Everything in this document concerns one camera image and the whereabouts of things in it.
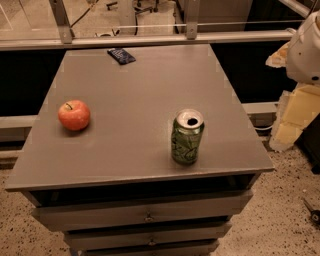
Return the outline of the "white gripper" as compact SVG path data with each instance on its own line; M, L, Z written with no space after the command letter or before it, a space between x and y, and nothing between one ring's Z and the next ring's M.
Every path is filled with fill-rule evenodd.
M286 66L287 76L299 82L292 92L282 93L269 140L272 150L286 151L320 114L320 10L310 14L290 42L270 55L265 64Z

